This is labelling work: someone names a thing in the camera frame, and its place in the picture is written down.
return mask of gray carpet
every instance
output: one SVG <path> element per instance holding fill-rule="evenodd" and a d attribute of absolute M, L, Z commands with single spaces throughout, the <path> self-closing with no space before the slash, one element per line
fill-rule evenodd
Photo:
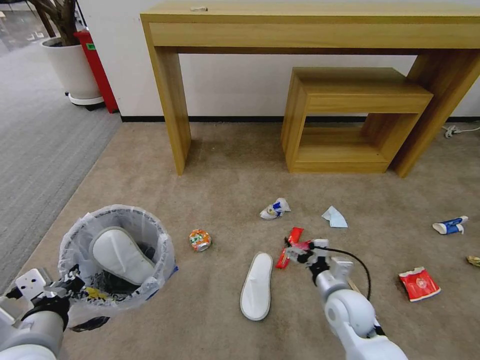
<path fill-rule="evenodd" d="M 72 105 L 38 43 L 0 57 L 0 293 L 121 121 Z"/>

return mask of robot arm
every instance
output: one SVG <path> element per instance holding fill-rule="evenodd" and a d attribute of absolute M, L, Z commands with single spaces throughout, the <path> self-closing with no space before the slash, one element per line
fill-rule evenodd
<path fill-rule="evenodd" d="M 288 257 L 305 264 L 324 303 L 325 316 L 340 339 L 347 360 L 407 360 L 404 352 L 383 332 L 375 309 L 359 292 L 348 285 L 353 262 L 343 257 L 328 257 L 328 240 L 316 239 L 287 244 Z"/>
<path fill-rule="evenodd" d="M 70 297 L 85 283 L 73 267 L 59 281 L 43 269 L 20 276 L 16 287 L 0 297 L 0 360 L 55 360 L 69 321 Z M 16 300 L 25 298 L 30 309 L 23 316 Z"/>

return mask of crumpled paper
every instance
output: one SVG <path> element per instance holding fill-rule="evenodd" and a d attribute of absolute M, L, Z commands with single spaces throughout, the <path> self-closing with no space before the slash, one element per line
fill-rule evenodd
<path fill-rule="evenodd" d="M 331 228 L 348 228 L 344 216 L 333 206 L 330 206 L 321 216 L 330 222 Z"/>

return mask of trash can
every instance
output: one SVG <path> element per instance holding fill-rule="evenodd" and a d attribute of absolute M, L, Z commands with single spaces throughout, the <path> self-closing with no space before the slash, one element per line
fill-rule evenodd
<path fill-rule="evenodd" d="M 100 57 L 97 54 L 97 49 L 95 48 L 94 41 L 88 30 L 82 30 L 75 32 L 73 34 L 78 41 L 80 41 L 83 52 L 85 53 L 86 59 L 90 64 L 91 72 L 93 77 L 96 80 L 98 88 L 100 89 L 101 96 L 105 102 L 105 106 L 108 109 L 110 114 L 116 113 L 119 111 L 119 106 L 115 100 L 114 93 L 110 87 L 109 80 L 105 74 L 104 67 L 100 62 Z"/>
<path fill-rule="evenodd" d="M 109 227 L 125 229 L 154 263 L 153 275 L 140 286 L 103 270 L 91 258 L 90 243 Z M 126 205 L 106 206 L 87 213 L 63 236 L 58 261 L 60 275 L 68 274 L 76 264 L 87 287 L 87 291 L 71 299 L 68 327 L 76 331 L 95 329 L 109 317 L 139 307 L 178 270 L 172 240 L 160 220 L 140 207 Z"/>

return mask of carpet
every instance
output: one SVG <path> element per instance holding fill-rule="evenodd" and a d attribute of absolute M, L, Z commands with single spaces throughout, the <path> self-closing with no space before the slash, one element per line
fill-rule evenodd
<path fill-rule="evenodd" d="M 39 43 L 0 57 L 0 292 L 120 126 L 70 103 Z"/>
<path fill-rule="evenodd" d="M 480 132 L 438 135 L 411 174 L 289 174 L 280 124 L 194 123 L 183 176 L 177 176 L 163 123 L 124 123 L 59 214 L 24 270 L 56 274 L 62 236 L 87 212 L 136 205 L 170 233 L 179 271 L 142 307 L 100 329 L 65 334 L 72 360 L 343 359 L 309 271 L 290 263 L 271 275 L 268 316 L 253 322 L 240 293 L 254 255 L 274 261 L 293 226 L 301 240 L 326 238 L 369 267 L 371 302 L 389 338 L 410 359 L 474 359 L 480 345 Z M 259 212 L 285 197 L 291 212 L 263 220 Z M 334 205 L 349 228 L 330 228 Z M 465 234 L 442 236 L 432 223 L 470 216 Z M 191 230 L 213 245 L 195 253 Z M 424 266 L 441 293 L 410 303 L 398 273 Z M 362 268 L 352 279 L 366 292 Z"/>

